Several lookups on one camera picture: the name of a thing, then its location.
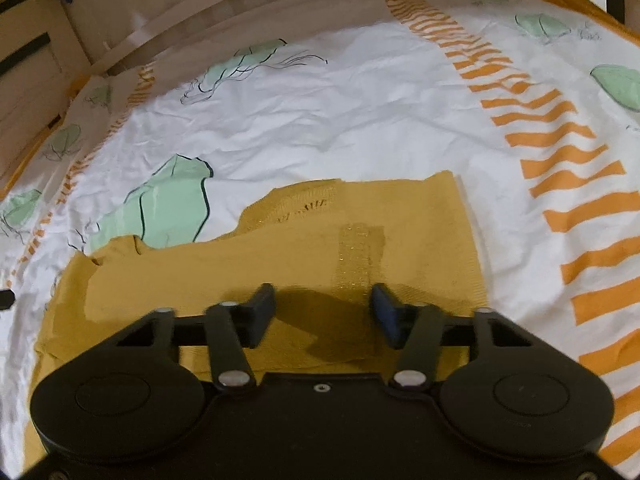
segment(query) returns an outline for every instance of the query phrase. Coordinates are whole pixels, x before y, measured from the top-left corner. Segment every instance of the bed frame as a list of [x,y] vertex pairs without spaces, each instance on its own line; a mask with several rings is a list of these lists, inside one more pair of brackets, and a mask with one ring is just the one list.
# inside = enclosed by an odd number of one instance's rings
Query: bed frame
[[[181,25],[198,16],[202,22],[204,10],[232,1],[183,0],[90,63],[59,0],[0,0],[0,191],[38,138],[46,137],[63,115],[65,91],[73,79],[147,62],[184,39]],[[271,4],[273,0],[260,7]],[[629,12],[635,7],[640,23],[640,0],[627,1]],[[73,18],[73,9],[66,12]],[[15,66],[3,73],[2,60],[7,59]]]

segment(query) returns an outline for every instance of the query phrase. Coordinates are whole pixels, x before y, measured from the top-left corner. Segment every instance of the bed sheet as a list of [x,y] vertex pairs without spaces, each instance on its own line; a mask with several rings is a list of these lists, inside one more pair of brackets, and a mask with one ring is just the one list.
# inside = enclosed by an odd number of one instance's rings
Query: bed sheet
[[13,194],[22,216],[30,189],[46,196],[2,260],[18,293],[4,466],[21,467],[31,347],[73,251],[123,234],[156,248],[211,240],[295,182],[451,170],[491,306],[603,377],[616,418],[602,456],[637,475],[638,68],[638,40],[543,0],[305,0],[92,80],[47,152],[64,175],[44,192],[25,176]]

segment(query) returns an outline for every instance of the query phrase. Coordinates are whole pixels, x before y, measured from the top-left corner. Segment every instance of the screw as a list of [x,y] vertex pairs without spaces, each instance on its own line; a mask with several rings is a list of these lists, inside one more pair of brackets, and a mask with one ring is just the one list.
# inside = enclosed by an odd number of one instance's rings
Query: screw
[[394,381],[403,388],[415,388],[427,382],[427,376],[417,370],[402,370],[394,375]]
[[222,372],[218,376],[218,380],[227,388],[241,388],[249,384],[251,377],[247,372],[243,372],[242,370],[229,370],[228,372]]

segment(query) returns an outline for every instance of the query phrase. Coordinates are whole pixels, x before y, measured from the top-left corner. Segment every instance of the orange striped pattern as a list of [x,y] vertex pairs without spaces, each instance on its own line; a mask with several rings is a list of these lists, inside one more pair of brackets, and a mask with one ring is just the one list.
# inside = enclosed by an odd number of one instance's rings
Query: orange striped pattern
[[[104,145],[106,140],[112,137],[114,134],[116,134],[117,131],[119,131],[121,127],[124,125],[124,123],[127,122],[127,119],[130,117],[131,112],[133,111],[133,108],[139,106],[140,104],[142,104],[148,99],[149,97],[148,91],[153,86],[155,80],[156,78],[154,76],[153,64],[143,66],[138,71],[138,83],[136,84],[134,91],[127,98],[126,110],[109,127],[109,129],[107,130],[107,135],[105,139],[102,142],[100,142],[91,151],[91,153],[89,153],[83,160],[76,160],[71,165],[71,167],[69,167],[69,170],[67,171],[63,179],[62,185],[60,187],[60,190],[54,202],[56,207],[59,205],[66,204],[66,200],[68,199],[68,197],[71,195],[72,191],[78,184],[76,181],[76,178],[89,167],[91,161],[94,160],[96,153]],[[40,219],[40,222],[38,223],[38,225],[36,226],[36,228],[32,233],[31,239],[27,244],[27,247],[24,251],[23,256],[21,256],[20,259],[18,259],[16,267],[28,262],[31,259],[31,257],[36,253],[36,250],[41,245],[42,239],[46,236],[46,229],[44,227],[51,223],[52,218],[53,218],[53,211],[49,211],[47,212],[46,216]],[[14,270],[12,270],[12,275],[13,276],[16,275],[15,268]],[[6,285],[8,287],[11,287],[13,283],[10,280],[8,280],[6,282]]]
[[524,178],[536,178],[544,175],[561,162],[572,162],[574,164],[586,164],[591,162],[601,153],[607,151],[606,144],[598,147],[591,152],[585,152],[574,145],[569,144],[559,148],[553,155],[545,160],[521,160],[522,174]]
[[[537,84],[529,74],[514,67],[508,56],[490,42],[481,36],[466,34],[452,16],[431,7],[424,0],[386,2],[391,13],[406,24],[409,30],[437,44],[444,51],[472,92],[481,94],[497,91],[504,94],[498,97],[492,94],[481,99],[480,104],[492,113],[496,126],[510,130],[505,132],[505,139],[510,146],[541,150],[540,160],[527,158],[520,161],[524,178],[540,178],[561,162],[587,164],[603,153],[608,153],[607,146],[597,142],[595,133],[588,126],[567,119],[568,114],[578,114],[579,111],[572,102],[564,98],[559,89]],[[514,97],[536,86],[541,91],[535,99],[521,100]],[[529,112],[543,106],[550,107],[546,113]],[[506,107],[520,108],[520,111],[504,110]],[[516,130],[514,124],[521,122],[528,123],[531,128]],[[569,143],[574,136],[582,137],[585,139],[583,143],[593,143],[594,146],[587,150],[580,149]],[[561,140],[569,142],[549,155],[546,150]],[[607,162],[606,167],[586,178],[578,177],[573,171],[558,171],[531,187],[530,193],[534,200],[542,200],[542,196],[552,190],[571,193],[595,180],[625,175],[620,161]],[[640,211],[640,194],[634,191],[614,192],[592,198],[566,212],[544,210],[543,215],[553,232],[570,236],[573,228],[591,219],[637,211]],[[629,238],[602,250],[587,251],[561,267],[562,279],[565,283],[571,283],[587,268],[615,267],[635,254],[640,254],[640,238]],[[640,277],[604,290],[577,294],[571,302],[577,324],[605,314],[614,315],[629,305],[640,303]],[[583,365],[600,375],[638,361],[640,330],[608,348],[580,358]],[[639,389],[620,397],[616,400],[616,420],[622,420],[624,416],[636,412],[639,406]],[[602,450],[601,456],[616,465],[639,449],[640,428],[636,428],[609,444]]]

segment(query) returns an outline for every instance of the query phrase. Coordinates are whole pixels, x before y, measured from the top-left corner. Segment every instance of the folded yellow garment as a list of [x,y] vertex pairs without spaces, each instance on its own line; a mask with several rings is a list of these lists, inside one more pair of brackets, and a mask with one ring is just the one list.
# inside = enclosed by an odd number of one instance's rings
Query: folded yellow garment
[[[276,189],[247,208],[217,240],[152,250],[112,240],[91,258],[76,254],[50,302],[36,343],[32,386],[55,368],[149,311],[202,313],[245,301],[264,282],[276,287],[276,316],[258,349],[265,370],[380,372],[388,349],[368,309],[370,287],[385,282],[408,303],[469,315],[486,304],[472,232],[449,172],[425,181],[307,182]],[[449,349],[439,375],[466,359]],[[183,348],[181,364],[210,378],[204,348]],[[28,463],[42,453],[33,428]]]

